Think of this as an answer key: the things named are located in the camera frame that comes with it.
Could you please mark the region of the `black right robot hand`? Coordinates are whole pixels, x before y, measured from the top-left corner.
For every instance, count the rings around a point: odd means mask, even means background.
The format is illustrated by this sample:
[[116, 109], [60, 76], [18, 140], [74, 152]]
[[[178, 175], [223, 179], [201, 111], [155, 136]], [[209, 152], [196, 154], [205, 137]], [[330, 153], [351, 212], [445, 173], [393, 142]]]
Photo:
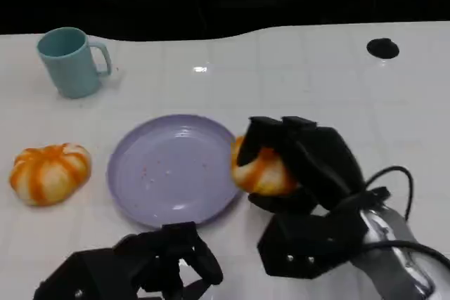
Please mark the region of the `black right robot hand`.
[[231, 174], [251, 203], [274, 214], [330, 211], [366, 183], [343, 137], [332, 127], [287, 116], [251, 117], [232, 147]]

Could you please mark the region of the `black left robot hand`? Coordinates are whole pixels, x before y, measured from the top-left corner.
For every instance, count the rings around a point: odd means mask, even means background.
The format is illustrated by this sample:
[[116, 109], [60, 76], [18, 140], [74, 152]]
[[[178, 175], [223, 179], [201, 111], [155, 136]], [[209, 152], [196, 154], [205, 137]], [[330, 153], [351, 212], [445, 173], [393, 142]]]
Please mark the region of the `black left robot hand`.
[[34, 299], [200, 299], [224, 279], [194, 222], [123, 237], [110, 248], [71, 254]]

